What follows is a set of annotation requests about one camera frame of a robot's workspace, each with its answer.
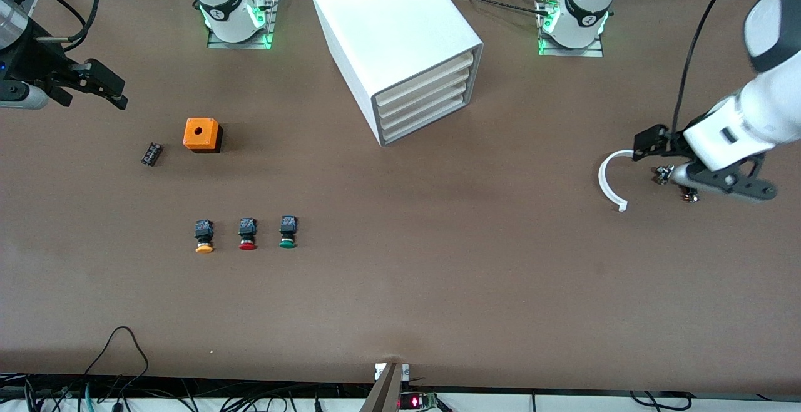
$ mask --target black terminal block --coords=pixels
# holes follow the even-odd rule
[[[242,218],[240,220],[240,249],[255,249],[255,229],[257,222],[253,218]]]
[[[195,238],[198,241],[198,247],[195,252],[207,253],[214,250],[212,246],[212,238],[214,237],[214,223],[209,220],[195,221]]]
[[[281,216],[281,243],[278,246],[286,247],[287,249],[291,249],[291,247],[297,246],[295,244],[295,233],[298,232],[298,220],[295,216],[292,215],[284,215]]]
[[[142,164],[148,165],[149,167],[155,166],[155,161],[158,160],[158,156],[161,155],[162,150],[164,150],[164,146],[151,143],[151,146],[148,147],[148,151],[145,152],[145,155],[142,157]]]

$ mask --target metal post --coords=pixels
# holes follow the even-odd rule
[[[403,364],[388,363],[370,389],[360,412],[397,412],[403,382]]]

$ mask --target vent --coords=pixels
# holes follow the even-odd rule
[[[401,82],[375,96],[386,143],[408,135],[466,104],[472,51]]]

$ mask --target orange cube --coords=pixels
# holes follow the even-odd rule
[[[220,153],[223,127],[214,118],[186,119],[183,146],[195,153]]]

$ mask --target white box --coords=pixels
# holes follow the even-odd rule
[[[313,1],[381,146],[470,101],[484,44],[450,0]]]

